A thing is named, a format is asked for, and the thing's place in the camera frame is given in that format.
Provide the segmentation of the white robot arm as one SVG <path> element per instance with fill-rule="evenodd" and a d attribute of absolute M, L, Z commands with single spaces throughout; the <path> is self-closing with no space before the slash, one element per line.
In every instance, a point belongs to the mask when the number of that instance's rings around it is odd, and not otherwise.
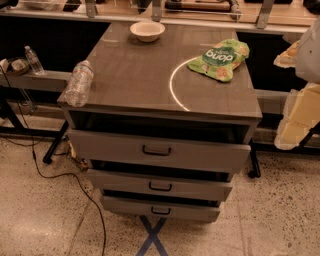
<path fill-rule="evenodd" d="M 273 64 L 294 67 L 296 76 L 307 82 L 303 89 L 292 89 L 287 96 L 274 140 L 278 149 L 291 150 L 320 122 L 320 18 Z"/>

